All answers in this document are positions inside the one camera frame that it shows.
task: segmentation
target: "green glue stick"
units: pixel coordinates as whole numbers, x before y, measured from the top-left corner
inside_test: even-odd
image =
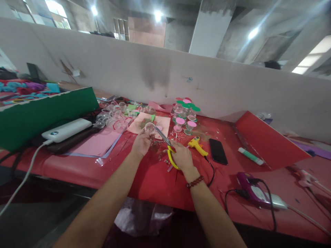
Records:
[[[255,163],[257,163],[258,165],[262,165],[264,163],[263,160],[259,159],[258,157],[255,157],[253,154],[251,154],[250,152],[246,151],[244,148],[239,148],[238,149],[239,152],[241,152],[243,155],[245,155],[246,157],[248,157],[250,160],[254,161]]]

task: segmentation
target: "scissor handle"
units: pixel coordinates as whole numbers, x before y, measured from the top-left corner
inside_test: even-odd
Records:
[[[172,156],[171,156],[171,153],[175,153],[173,151],[173,149],[171,149],[171,146],[168,146],[168,157],[169,157],[169,160],[170,160],[170,163],[172,164],[173,167],[175,167],[177,170],[180,170],[180,168],[178,168],[178,166],[175,164],[175,162],[173,161],[172,159]]]

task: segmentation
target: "red bead bracelet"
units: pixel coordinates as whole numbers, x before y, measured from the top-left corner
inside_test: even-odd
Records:
[[[193,186],[197,185],[202,180],[203,180],[203,176],[200,176],[199,178],[195,179],[193,182],[186,184],[186,187],[188,187],[190,189]]]

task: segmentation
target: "black phone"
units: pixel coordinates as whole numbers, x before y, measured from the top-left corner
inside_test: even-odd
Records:
[[[209,139],[211,157],[217,163],[228,165],[228,160],[225,155],[222,143],[215,139]]]

